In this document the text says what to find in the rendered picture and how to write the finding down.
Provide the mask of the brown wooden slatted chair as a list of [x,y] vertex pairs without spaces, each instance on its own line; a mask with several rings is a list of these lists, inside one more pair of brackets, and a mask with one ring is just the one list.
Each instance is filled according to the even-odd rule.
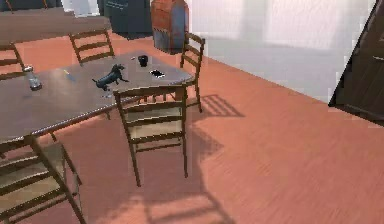
[[68,201],[80,224],[81,178],[64,145],[41,146],[34,135],[0,142],[0,221],[18,222]]
[[[91,37],[96,37],[103,35],[105,38],[103,41],[97,41],[97,42],[92,42],[92,43],[86,43],[83,45],[78,46],[76,44],[77,40],[81,39],[89,39]],[[79,33],[69,33],[68,37],[71,41],[72,47],[74,49],[74,52],[76,54],[77,60],[81,66],[83,66],[84,63],[102,59],[105,57],[115,57],[115,52],[112,46],[111,39],[109,37],[108,31],[106,29],[99,29],[99,30],[91,30],[91,31],[85,31],[85,32],[79,32]],[[109,50],[107,52],[101,52],[95,55],[90,55],[87,57],[82,57],[81,53],[84,51],[88,51],[91,49],[96,49],[96,48],[101,48],[101,47],[108,47]]]
[[[158,95],[179,93],[173,101],[139,100]],[[113,95],[124,127],[132,159],[136,185],[141,186],[137,154],[141,152],[180,146],[183,153],[184,176],[188,177],[186,146],[186,98],[185,84],[150,86],[127,90],[114,90]]]
[[1,44],[0,52],[6,52],[6,51],[12,51],[14,53],[14,57],[5,58],[5,59],[0,58],[0,67],[18,64],[20,66],[20,70],[8,72],[8,73],[0,73],[0,81],[17,78],[24,75],[25,65],[16,45],[13,42],[10,42],[9,44]]
[[185,32],[183,49],[180,60],[180,67],[183,68],[184,64],[188,62],[194,69],[194,75],[186,81],[187,86],[193,86],[195,89],[196,101],[188,104],[188,107],[198,106],[199,112],[202,113],[202,104],[199,87],[199,76],[202,67],[202,58],[205,47],[205,39],[196,34]]

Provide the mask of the black dog figurine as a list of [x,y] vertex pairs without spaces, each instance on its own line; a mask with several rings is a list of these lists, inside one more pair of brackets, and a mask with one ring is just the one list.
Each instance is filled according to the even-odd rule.
[[122,77],[122,71],[124,69],[125,67],[122,64],[115,64],[107,75],[98,80],[93,79],[93,82],[98,88],[101,88],[104,91],[108,91],[109,84],[113,82],[119,84],[119,81],[126,82],[126,79]]

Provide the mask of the dark blue cabinet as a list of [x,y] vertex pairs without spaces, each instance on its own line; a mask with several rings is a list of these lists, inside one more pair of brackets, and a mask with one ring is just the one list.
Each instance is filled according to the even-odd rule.
[[100,3],[102,15],[109,19],[115,33],[152,32],[150,0],[100,0]]

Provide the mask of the brown wooden dining table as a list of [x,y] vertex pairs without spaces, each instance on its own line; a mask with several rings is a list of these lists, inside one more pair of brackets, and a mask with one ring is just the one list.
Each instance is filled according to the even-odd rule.
[[[141,67],[138,61],[141,55],[141,52],[133,52],[87,62],[83,66],[72,65],[34,73],[42,84],[37,91],[30,89],[25,73],[21,77],[0,81],[0,142],[29,134],[39,137],[112,109],[118,111],[114,90],[186,85],[191,77],[153,56],[148,58],[146,67]],[[107,75],[115,64],[125,67],[122,77],[126,82],[113,82],[108,85],[108,91],[98,88],[93,79]],[[67,70],[76,81],[69,80],[63,70]],[[156,78],[149,73],[151,70],[161,71],[165,77]],[[173,101],[179,97],[179,93],[170,93],[142,98],[139,102]]]

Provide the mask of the brown worktop counter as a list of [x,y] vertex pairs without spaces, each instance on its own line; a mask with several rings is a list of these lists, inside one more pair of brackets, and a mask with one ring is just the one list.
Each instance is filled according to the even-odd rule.
[[110,28],[110,22],[104,16],[76,17],[73,12],[65,12],[60,7],[0,12],[0,44]]

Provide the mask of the dark brown wooden door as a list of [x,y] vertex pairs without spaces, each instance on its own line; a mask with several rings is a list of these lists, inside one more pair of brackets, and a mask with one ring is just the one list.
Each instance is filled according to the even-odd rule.
[[375,0],[328,106],[384,127],[384,0]]

